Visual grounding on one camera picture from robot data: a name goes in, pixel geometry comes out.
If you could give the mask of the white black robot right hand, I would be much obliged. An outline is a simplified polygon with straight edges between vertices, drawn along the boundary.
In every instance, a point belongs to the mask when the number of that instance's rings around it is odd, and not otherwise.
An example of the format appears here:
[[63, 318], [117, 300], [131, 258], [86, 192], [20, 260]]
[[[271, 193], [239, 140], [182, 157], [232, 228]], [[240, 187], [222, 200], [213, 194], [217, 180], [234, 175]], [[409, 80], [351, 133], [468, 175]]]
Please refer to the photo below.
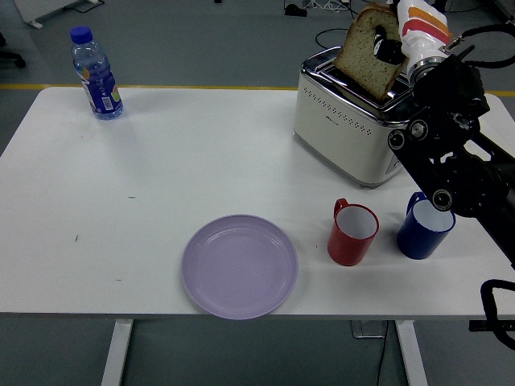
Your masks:
[[376, 26], [373, 54], [387, 64], [406, 62], [408, 68], [448, 57], [444, 47], [451, 42], [447, 19], [425, 1], [388, 1], [398, 18], [397, 40], [386, 37], [385, 28]]

